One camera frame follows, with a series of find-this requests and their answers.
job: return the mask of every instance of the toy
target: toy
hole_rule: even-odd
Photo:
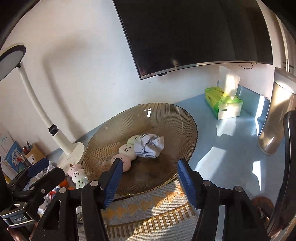
[[[137,158],[137,155],[135,154],[135,151],[133,149],[133,145],[126,143],[125,145],[122,145],[119,150],[119,154],[123,154],[127,156],[131,160],[135,160]]]
[[[122,160],[123,163],[123,172],[126,172],[127,170],[129,170],[131,168],[131,160],[123,155],[123,154],[117,154],[114,157],[111,158],[111,165],[113,164],[113,162],[115,161],[116,158],[119,158]]]
[[[86,177],[80,179],[80,180],[76,183],[76,189],[85,187],[86,184],[88,184],[88,182],[89,182],[89,180],[88,180],[88,178],[86,178]]]
[[[74,183],[77,183],[80,179],[84,178],[85,176],[85,171],[83,169],[79,169],[78,171],[73,173],[72,181]]]
[[[139,135],[135,135],[135,136],[132,136],[130,139],[128,139],[128,144],[131,144],[131,145],[134,145],[135,142],[137,142],[139,139],[140,139],[141,136]]]
[[[82,165],[76,164],[76,165],[70,165],[70,170],[68,172],[69,177],[73,176],[73,173],[78,171],[79,169],[82,169]]]

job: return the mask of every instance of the wall-mounted tv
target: wall-mounted tv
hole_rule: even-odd
[[[256,0],[113,1],[140,79],[205,64],[273,64]]]

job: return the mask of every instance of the tissue box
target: tissue box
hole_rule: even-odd
[[[243,104],[238,96],[232,100],[220,87],[205,89],[205,100],[218,120],[239,116]]]

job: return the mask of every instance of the stainless steel trash can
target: stainless steel trash can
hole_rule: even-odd
[[[283,69],[275,68],[274,86],[266,120],[258,144],[267,155],[274,154],[283,137],[284,115],[296,108],[296,77]]]

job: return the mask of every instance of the striped rug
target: striped rug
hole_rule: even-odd
[[[102,210],[110,240],[191,240],[197,216],[178,180]]]

